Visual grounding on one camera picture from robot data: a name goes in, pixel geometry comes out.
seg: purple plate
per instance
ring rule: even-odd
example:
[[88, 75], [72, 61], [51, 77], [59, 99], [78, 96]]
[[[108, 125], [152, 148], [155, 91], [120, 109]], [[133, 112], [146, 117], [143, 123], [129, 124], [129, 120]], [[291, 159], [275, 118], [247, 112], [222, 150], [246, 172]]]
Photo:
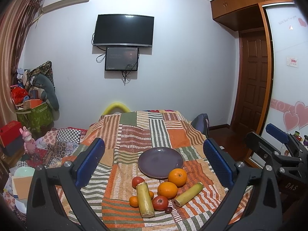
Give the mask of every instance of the purple plate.
[[148, 177], [168, 178], [171, 170], [183, 168], [184, 160], [180, 153], [169, 147], [153, 147], [143, 152], [138, 159], [138, 167]]

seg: heart decal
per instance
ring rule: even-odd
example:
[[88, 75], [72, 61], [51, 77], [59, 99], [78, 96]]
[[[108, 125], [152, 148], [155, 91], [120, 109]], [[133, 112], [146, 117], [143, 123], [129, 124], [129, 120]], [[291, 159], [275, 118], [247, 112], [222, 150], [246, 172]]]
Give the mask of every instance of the heart decal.
[[307, 23], [302, 18], [299, 18], [298, 21], [301, 26], [307, 27]]
[[295, 104], [295, 114], [299, 116], [299, 129], [308, 125], [308, 107], [301, 101]]
[[291, 129], [294, 129], [299, 124], [299, 116], [298, 115], [292, 115], [290, 111], [286, 111], [283, 114], [283, 122], [285, 124], [285, 128], [287, 129], [287, 132], [289, 132]]

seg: sugarcane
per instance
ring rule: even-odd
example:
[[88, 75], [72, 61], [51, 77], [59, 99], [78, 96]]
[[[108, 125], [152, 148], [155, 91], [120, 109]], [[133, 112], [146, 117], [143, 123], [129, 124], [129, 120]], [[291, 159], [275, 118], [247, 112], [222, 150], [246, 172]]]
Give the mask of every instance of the sugarcane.
[[149, 195], [149, 188], [147, 183], [141, 182], [137, 185], [137, 198], [138, 198], [138, 205], [139, 211], [142, 218], [149, 218], [155, 216], [153, 204], [151, 197]]
[[199, 194], [202, 191], [203, 187], [204, 185], [201, 182], [197, 182], [190, 189], [186, 190], [184, 193], [180, 194], [173, 200], [175, 205], [178, 207], [184, 206], [187, 202], [189, 202], [197, 194]]

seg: pink rabbit toy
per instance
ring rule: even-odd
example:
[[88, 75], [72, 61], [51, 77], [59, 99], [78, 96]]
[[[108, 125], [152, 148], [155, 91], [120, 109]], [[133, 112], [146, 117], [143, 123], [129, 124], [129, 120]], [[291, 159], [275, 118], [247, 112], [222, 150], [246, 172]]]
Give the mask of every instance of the pink rabbit toy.
[[30, 157], [33, 157], [33, 155], [35, 154], [35, 150], [36, 150], [36, 143], [35, 143], [35, 140], [32, 138], [30, 130], [26, 129], [26, 127], [23, 127], [23, 130], [20, 128], [19, 131], [22, 134], [23, 140], [25, 142], [23, 144], [25, 148], [25, 152]]

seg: yellow ring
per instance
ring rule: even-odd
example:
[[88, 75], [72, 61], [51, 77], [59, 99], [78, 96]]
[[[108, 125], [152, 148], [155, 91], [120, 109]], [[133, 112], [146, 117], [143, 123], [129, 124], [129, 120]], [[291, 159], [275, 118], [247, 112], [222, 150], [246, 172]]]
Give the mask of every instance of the yellow ring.
[[105, 109], [105, 111], [103, 112], [103, 115], [108, 115], [115, 108], [119, 108], [123, 110], [125, 113], [130, 112], [129, 108], [126, 107], [124, 104], [119, 103], [119, 102], [114, 102]]

